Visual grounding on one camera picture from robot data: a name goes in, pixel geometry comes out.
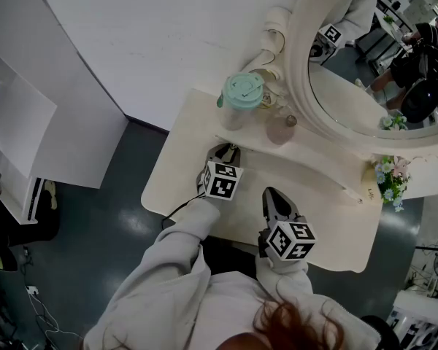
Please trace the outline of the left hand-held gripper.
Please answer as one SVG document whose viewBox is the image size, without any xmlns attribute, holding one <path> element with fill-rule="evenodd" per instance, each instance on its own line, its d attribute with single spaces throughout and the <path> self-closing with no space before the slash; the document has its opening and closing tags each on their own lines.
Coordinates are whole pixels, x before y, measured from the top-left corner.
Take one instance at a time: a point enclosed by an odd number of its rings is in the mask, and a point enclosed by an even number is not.
<svg viewBox="0 0 438 350">
<path fill-rule="evenodd" d="M 235 144 L 219 144 L 210 149 L 196 178 L 198 195 L 231 201 L 244 172 L 240 160 L 241 150 Z"/>
</svg>

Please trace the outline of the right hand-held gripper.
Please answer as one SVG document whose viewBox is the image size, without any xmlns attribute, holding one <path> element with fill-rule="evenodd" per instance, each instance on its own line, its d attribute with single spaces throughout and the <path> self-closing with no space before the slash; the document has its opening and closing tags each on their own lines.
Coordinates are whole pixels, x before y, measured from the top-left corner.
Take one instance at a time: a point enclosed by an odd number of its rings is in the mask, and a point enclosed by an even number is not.
<svg viewBox="0 0 438 350">
<path fill-rule="evenodd" d="M 317 243 L 312 224 L 300 215 L 290 198 L 273 187 L 263 191 L 262 209 L 266 228 L 259 232 L 259 257 L 276 257 L 283 262 L 304 260 Z"/>
</svg>

